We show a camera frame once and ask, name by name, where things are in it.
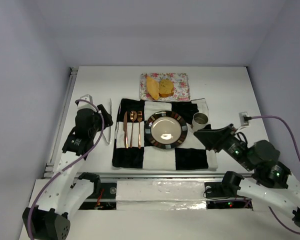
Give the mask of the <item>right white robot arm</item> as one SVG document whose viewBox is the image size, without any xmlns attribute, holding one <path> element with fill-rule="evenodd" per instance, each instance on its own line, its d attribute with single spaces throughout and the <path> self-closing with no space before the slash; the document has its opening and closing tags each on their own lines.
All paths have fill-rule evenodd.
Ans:
<svg viewBox="0 0 300 240">
<path fill-rule="evenodd" d="M 280 152 L 267 140 L 248 146 L 246 136 L 230 124 L 220 129 L 200 129 L 194 136 L 209 151 L 225 151 L 244 169 L 252 172 L 247 179 L 227 171 L 222 181 L 205 184 L 204 197 L 219 201 L 234 197 L 261 200 L 270 210 L 277 209 L 300 228 L 300 182 L 280 162 Z"/>
</svg>

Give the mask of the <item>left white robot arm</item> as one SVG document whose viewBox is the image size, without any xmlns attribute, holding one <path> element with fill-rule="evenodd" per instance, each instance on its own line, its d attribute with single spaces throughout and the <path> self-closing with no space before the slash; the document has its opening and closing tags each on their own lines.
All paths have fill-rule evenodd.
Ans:
<svg viewBox="0 0 300 240">
<path fill-rule="evenodd" d="M 99 175 L 77 173 L 104 130 L 113 125 L 112 116 L 101 104 L 94 105 L 87 100 L 75 103 L 75 125 L 64 142 L 53 176 L 22 214 L 31 240 L 65 240 L 76 211 L 88 197 L 98 195 L 101 190 Z"/>
</svg>

